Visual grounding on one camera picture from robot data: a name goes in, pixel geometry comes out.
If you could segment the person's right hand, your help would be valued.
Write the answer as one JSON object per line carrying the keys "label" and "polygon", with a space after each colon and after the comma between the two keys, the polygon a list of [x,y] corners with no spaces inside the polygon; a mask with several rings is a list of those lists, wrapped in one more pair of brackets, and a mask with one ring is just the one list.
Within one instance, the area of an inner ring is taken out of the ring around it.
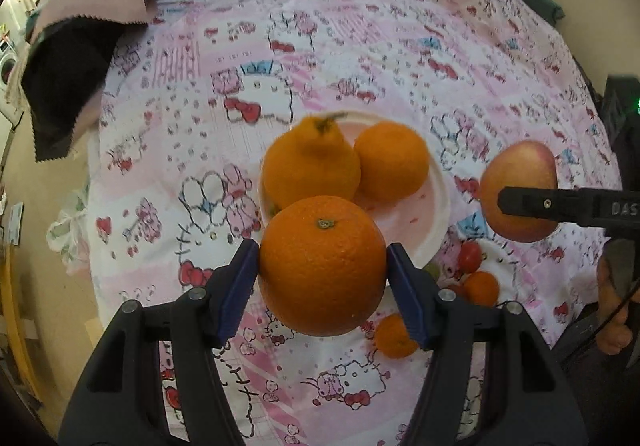
{"label": "person's right hand", "polygon": [[[608,260],[601,257],[597,269],[599,307],[598,319],[603,323],[610,316],[616,307],[620,305],[622,299],[618,296],[611,281],[611,271],[608,267]],[[634,333],[627,327],[628,307],[625,305],[597,334],[598,349],[606,355],[617,355],[631,344]]]}

